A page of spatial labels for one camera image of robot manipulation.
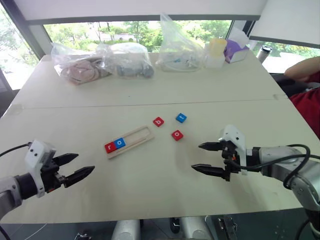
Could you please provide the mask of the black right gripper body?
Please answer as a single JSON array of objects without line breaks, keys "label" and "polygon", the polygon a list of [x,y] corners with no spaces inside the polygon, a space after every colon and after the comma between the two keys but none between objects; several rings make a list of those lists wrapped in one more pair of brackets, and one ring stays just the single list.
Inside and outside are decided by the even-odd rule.
[{"label": "black right gripper body", "polygon": [[222,144],[222,158],[224,159],[224,173],[223,179],[227,182],[231,179],[231,173],[238,174],[241,169],[240,165],[240,157],[238,152],[236,151],[236,146],[229,140],[223,140]]}]

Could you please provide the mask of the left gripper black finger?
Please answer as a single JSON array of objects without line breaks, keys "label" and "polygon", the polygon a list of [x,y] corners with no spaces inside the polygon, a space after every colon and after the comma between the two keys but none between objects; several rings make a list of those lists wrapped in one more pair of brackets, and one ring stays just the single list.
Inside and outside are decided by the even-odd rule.
[{"label": "left gripper black finger", "polygon": [[86,166],[76,170],[73,174],[64,178],[64,187],[69,188],[70,186],[82,181],[84,178],[90,175],[94,169],[95,166]]},{"label": "left gripper black finger", "polygon": [[60,167],[70,163],[72,160],[77,158],[79,155],[77,153],[65,153],[54,158],[54,162]]}]

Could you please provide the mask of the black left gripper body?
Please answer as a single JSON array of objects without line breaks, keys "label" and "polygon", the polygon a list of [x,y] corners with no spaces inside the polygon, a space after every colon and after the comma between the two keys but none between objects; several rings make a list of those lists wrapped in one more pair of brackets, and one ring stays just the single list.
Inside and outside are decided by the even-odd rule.
[{"label": "black left gripper body", "polygon": [[48,160],[41,168],[41,179],[46,193],[50,193],[64,184],[65,177],[58,173],[60,166],[65,164],[63,157]]}]

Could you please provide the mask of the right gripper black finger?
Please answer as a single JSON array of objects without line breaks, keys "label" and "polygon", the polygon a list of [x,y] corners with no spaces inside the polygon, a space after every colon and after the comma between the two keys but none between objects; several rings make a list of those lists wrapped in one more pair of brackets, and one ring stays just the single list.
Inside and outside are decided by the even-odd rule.
[{"label": "right gripper black finger", "polygon": [[227,179],[226,171],[222,167],[214,167],[210,164],[193,164],[191,167],[204,175]]},{"label": "right gripper black finger", "polygon": [[217,152],[222,151],[225,148],[225,144],[222,142],[204,142],[198,147],[207,151]]}]

